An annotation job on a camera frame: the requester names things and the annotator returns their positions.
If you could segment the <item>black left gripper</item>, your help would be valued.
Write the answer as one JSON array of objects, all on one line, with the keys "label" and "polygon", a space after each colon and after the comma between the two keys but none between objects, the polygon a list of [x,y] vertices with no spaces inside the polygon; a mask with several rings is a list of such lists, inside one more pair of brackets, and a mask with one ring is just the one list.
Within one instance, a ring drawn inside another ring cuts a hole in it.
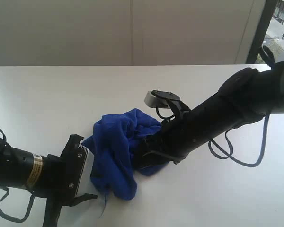
[{"label": "black left gripper", "polygon": [[46,206],[44,227],[58,226],[58,220],[63,206],[74,207],[82,202],[98,198],[96,192],[88,192],[75,197],[79,183],[80,171],[84,159],[78,159],[78,147],[82,145],[83,137],[77,134],[70,135],[61,155],[47,156],[48,168],[46,174]]}]

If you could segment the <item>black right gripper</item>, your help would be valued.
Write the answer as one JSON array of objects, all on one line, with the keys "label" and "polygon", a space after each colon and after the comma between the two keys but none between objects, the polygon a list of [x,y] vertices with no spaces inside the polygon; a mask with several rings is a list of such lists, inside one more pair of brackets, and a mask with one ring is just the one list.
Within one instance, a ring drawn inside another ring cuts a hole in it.
[{"label": "black right gripper", "polygon": [[168,101],[174,119],[165,119],[161,130],[147,135],[134,155],[134,168],[145,169],[168,162],[178,164],[188,154],[237,123],[235,99],[214,94],[194,109],[180,101]]}]

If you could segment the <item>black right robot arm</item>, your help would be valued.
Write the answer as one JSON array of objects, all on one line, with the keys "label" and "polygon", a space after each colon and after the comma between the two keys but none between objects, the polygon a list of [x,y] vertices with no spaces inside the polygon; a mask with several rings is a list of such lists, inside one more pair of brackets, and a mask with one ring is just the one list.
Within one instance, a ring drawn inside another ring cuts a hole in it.
[{"label": "black right robot arm", "polygon": [[214,138],[246,124],[264,121],[258,166],[266,148],[268,119],[271,114],[284,114],[284,61],[270,70],[244,68],[229,79],[210,98],[190,109],[171,93],[153,90],[146,98],[147,106],[170,109],[173,114],[163,118],[161,129],[146,136],[135,153],[132,164],[137,169],[180,163],[194,149],[207,144],[218,159],[234,159],[233,145],[224,150]]}]

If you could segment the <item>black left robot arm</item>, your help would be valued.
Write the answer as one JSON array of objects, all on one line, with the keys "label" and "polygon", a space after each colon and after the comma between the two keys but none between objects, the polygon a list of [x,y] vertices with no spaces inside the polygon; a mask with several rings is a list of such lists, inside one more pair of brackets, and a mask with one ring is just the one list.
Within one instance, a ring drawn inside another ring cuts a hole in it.
[{"label": "black left robot arm", "polygon": [[87,192],[94,156],[82,145],[83,137],[70,135],[60,156],[37,155],[11,147],[6,138],[0,138],[0,188],[9,195],[10,188],[30,192],[30,200],[22,219],[10,216],[0,207],[0,216],[10,222],[27,220],[34,199],[45,198],[44,227],[56,227],[63,206],[73,207],[95,200],[96,194]]}]

